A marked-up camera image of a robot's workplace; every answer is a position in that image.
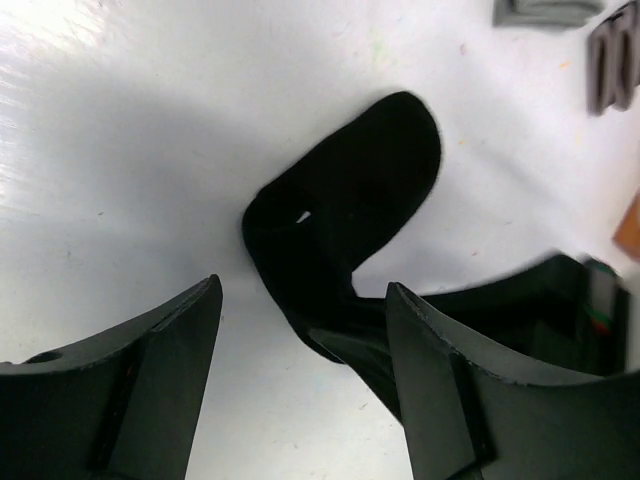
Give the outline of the black sock with white stripes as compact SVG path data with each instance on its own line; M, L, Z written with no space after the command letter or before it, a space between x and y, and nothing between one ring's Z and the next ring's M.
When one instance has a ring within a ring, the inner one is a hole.
M407 91L380 99L259 190L242 217L247 252L298 338L321 357L319 328L381 328L352 274L411 219L441 162L436 121Z

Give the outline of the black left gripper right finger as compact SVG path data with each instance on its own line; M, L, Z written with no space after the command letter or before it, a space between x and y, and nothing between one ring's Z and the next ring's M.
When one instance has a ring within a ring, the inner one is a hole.
M417 479L635 479L639 375L518 353L389 285L386 319Z

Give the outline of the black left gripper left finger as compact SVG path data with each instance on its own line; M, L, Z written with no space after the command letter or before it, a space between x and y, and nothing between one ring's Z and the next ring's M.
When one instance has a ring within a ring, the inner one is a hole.
M218 333L210 276L159 307L1 366L5 479L182 479Z

